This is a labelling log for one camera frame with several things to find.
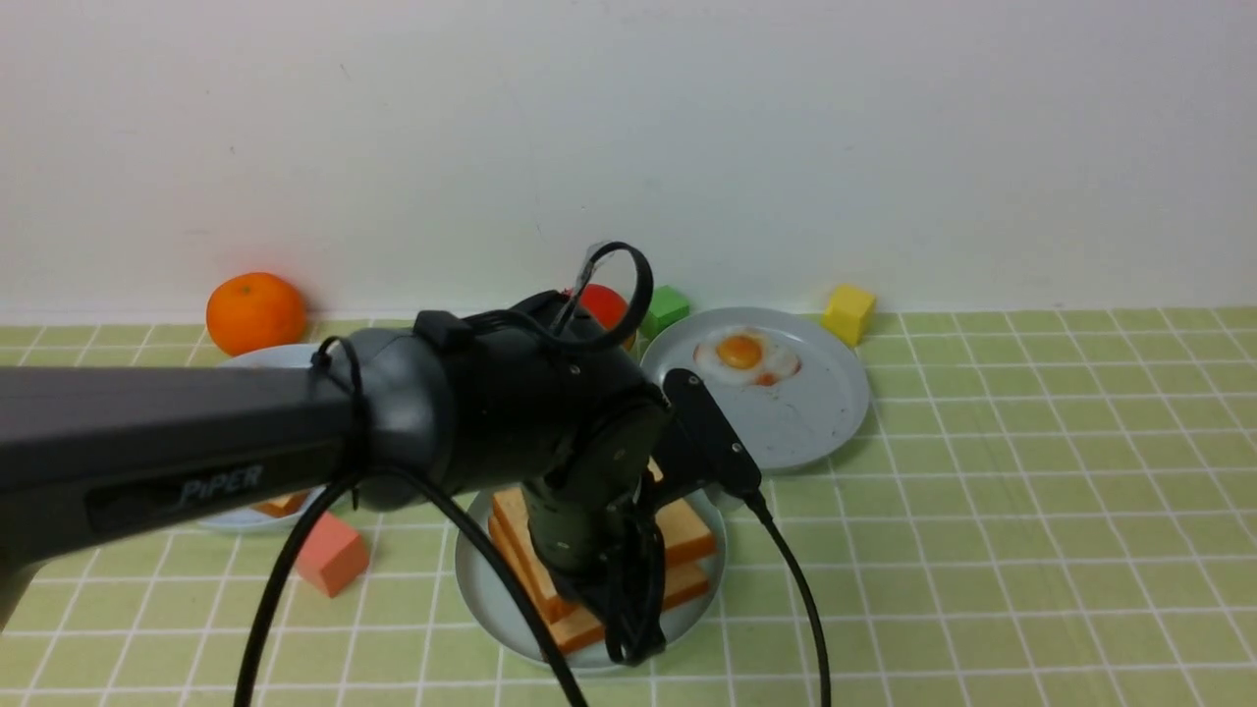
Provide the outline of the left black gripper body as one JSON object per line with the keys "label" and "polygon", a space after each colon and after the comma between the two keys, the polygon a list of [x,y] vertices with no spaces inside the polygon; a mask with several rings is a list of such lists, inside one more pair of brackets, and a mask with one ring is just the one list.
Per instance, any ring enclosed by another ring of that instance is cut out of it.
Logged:
{"label": "left black gripper body", "polygon": [[666,645],[660,628],[665,598],[665,542],[649,491],[656,462],[632,481],[598,470],[590,481],[520,486],[528,532],[561,598],[605,626],[611,660],[637,665]]}

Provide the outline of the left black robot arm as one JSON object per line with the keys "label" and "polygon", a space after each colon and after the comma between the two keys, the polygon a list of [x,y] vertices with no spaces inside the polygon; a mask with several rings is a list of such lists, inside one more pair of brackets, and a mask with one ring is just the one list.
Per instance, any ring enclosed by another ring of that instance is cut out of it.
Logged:
{"label": "left black robot arm", "polygon": [[520,484],[561,594],[639,664],[665,643],[649,457],[672,414],[577,299],[537,294],[411,331],[363,328],[287,367],[3,370],[3,618],[54,559],[354,488],[376,512]]}

